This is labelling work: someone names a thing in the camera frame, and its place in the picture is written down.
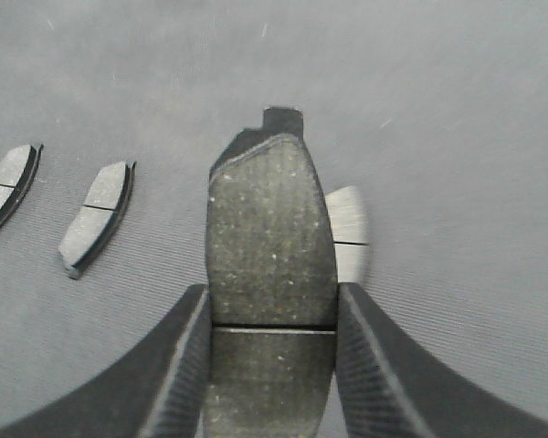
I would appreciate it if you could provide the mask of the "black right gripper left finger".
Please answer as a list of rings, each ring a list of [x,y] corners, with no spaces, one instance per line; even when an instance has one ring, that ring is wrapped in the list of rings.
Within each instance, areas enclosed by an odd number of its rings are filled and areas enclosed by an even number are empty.
[[[193,437],[209,361],[209,294],[193,285],[117,362],[0,437]]]

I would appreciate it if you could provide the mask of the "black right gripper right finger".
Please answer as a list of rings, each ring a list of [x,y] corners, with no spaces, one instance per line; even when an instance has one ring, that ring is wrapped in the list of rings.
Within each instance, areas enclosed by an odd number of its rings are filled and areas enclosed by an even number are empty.
[[[436,359],[355,283],[339,288],[335,373],[351,437],[548,437],[548,422]]]

